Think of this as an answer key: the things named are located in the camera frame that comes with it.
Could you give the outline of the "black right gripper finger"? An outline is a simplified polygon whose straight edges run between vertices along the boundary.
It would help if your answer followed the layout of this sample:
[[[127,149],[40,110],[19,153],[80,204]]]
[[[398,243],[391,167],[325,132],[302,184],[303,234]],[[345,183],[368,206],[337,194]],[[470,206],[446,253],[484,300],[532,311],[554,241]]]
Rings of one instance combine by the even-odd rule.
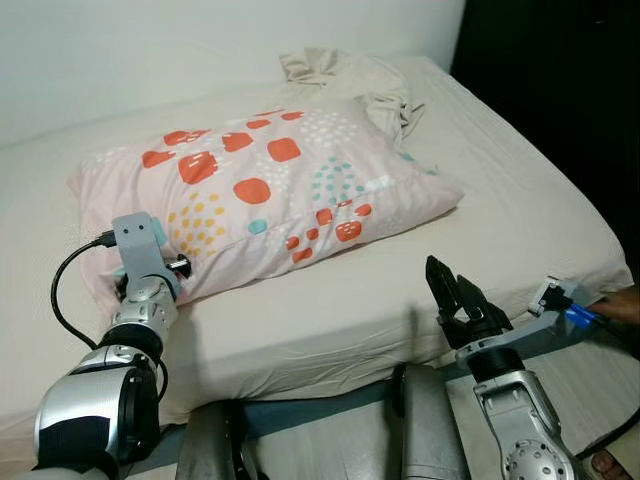
[[[499,323],[499,308],[486,300],[483,291],[470,280],[458,279],[458,297],[468,323]]]
[[[440,319],[443,323],[457,323],[456,314],[461,305],[456,275],[438,257],[429,255],[425,262],[425,278],[438,307]]]

